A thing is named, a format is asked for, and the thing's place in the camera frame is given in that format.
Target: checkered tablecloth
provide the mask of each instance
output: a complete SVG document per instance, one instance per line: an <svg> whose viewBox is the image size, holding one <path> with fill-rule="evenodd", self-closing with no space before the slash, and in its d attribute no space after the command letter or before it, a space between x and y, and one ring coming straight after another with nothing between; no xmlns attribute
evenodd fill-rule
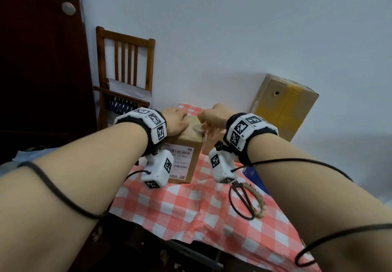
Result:
<svg viewBox="0 0 392 272"><path fill-rule="evenodd" d="M185 104L179 107L189 115L202 111ZM142 170L146 162L141 158L133 171ZM139 174L131 176L118 191L110 213L133 221L164 240L202 241L264 269L320 271L317 265L296 267L294 258L303 245L294 227L275 201L242 172L238 172L238 182L251 183L264 196L264 218L248 221L233 210L228 199L230 185L215 182L208 156L203 154L190 184L168 184L163 189L150 190L140 182ZM250 216L237 194L231 194L235 207ZM250 193L248 196L259 210L257 200ZM303 259L308 260L312 260L310 255Z"/></svg>

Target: chair backrest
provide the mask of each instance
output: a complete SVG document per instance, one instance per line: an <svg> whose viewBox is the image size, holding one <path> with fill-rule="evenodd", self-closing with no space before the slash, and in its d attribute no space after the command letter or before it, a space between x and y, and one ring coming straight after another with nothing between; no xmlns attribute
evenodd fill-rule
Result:
<svg viewBox="0 0 392 272"><path fill-rule="evenodd" d="M118 46L121 45L121 82L125 83L125 45L128 45L128 72L127 83L136 86L138 71L138 48L147 48L147 69L145 89L152 92L153 89L153 69L154 69L154 50L155 40L150 38L137 38L135 36L124 35L113 31L105 30L101 26L96 27L97 53L98 53L98 75L100 87L109 89L109 80L106 77L105 61L105 38L115 42L115 79L120 81L118 74ZM133 84L131 83L131 63L132 63L132 46L134 46L134 66L133 66Z"/></svg>

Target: white camera device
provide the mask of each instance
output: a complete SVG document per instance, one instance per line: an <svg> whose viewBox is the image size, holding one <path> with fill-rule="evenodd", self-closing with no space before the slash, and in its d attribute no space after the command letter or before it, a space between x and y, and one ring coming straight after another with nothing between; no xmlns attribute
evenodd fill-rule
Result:
<svg viewBox="0 0 392 272"><path fill-rule="evenodd" d="M220 150L222 142L218 142L215 147L210 151L208 157L213 168L213 177L217 183L230 184L237 180L237 171L232 172L235 169L234 159L236 155L232 152Z"/></svg>
<svg viewBox="0 0 392 272"><path fill-rule="evenodd" d="M169 181L170 170L174 164L174 157L169 150L160 150L158 154L149 154L146 156L148 162L144 170L150 171L151 174L143 172L141 181L149 188L163 188Z"/></svg>

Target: round lock plate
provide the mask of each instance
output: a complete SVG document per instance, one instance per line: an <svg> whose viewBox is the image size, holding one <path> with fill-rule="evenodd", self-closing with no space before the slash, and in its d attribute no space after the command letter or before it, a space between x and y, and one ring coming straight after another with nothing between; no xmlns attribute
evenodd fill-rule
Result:
<svg viewBox="0 0 392 272"><path fill-rule="evenodd" d="M73 16L76 13L76 8L70 2L63 2L61 5L63 12L65 12L68 16Z"/></svg>

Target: white cloth on chair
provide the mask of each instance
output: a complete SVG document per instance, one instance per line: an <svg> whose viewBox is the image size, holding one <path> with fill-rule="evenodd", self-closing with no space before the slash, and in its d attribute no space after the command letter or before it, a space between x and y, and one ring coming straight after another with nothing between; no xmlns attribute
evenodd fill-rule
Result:
<svg viewBox="0 0 392 272"><path fill-rule="evenodd" d="M109 80L109 89L114 92L121 93L126 96L134 97L136 99L141 99L147 101L152 104L153 98L151 97L151 93L148 90L143 88L129 85L127 83L123 83L117 81L115 79L108 78Z"/></svg>

